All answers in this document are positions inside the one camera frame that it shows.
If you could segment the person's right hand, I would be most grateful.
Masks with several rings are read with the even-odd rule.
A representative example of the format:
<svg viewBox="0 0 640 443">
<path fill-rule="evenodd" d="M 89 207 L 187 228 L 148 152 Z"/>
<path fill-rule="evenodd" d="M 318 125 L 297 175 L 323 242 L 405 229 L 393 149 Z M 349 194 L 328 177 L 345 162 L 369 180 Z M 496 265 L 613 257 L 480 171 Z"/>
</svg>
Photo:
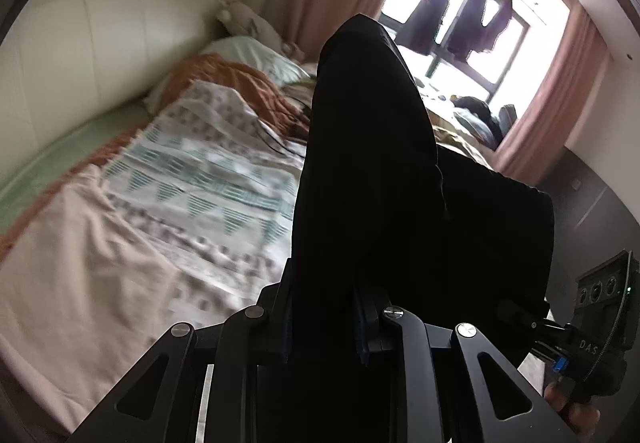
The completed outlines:
<svg viewBox="0 0 640 443">
<path fill-rule="evenodd" d="M 544 399 L 557 412 L 564 411 L 566 423 L 583 439 L 589 439 L 601 418 L 601 412 L 591 404 L 571 404 L 555 382 L 544 388 Z"/>
</svg>

